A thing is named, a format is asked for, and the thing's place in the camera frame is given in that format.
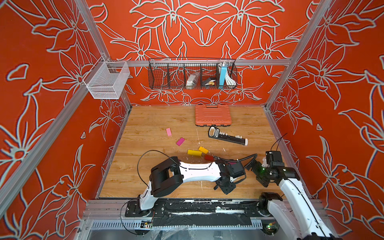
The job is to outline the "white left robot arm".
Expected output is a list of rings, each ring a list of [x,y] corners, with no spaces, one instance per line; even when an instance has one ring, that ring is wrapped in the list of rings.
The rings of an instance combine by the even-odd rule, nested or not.
[[[207,164],[189,164],[170,157],[151,169],[148,187],[139,197],[140,209],[152,209],[159,198],[170,195],[188,182],[214,182],[215,189],[220,188],[227,195],[235,189],[236,180],[244,175],[240,162],[230,164],[216,160]]]

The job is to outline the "bright yellow block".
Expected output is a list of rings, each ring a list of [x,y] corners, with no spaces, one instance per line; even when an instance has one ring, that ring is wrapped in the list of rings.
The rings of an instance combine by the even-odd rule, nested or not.
[[[201,151],[188,150],[187,154],[190,156],[201,157],[203,153]]]

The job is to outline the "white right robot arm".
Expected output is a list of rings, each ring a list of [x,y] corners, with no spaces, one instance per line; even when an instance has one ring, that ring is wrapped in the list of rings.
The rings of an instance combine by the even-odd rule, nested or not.
[[[245,169],[256,175],[264,187],[275,183],[285,195],[291,207],[289,211],[283,198],[276,193],[263,192],[259,197],[258,211],[271,215],[289,240],[338,240],[319,216],[297,172],[284,163],[271,161],[268,167],[252,160]]]

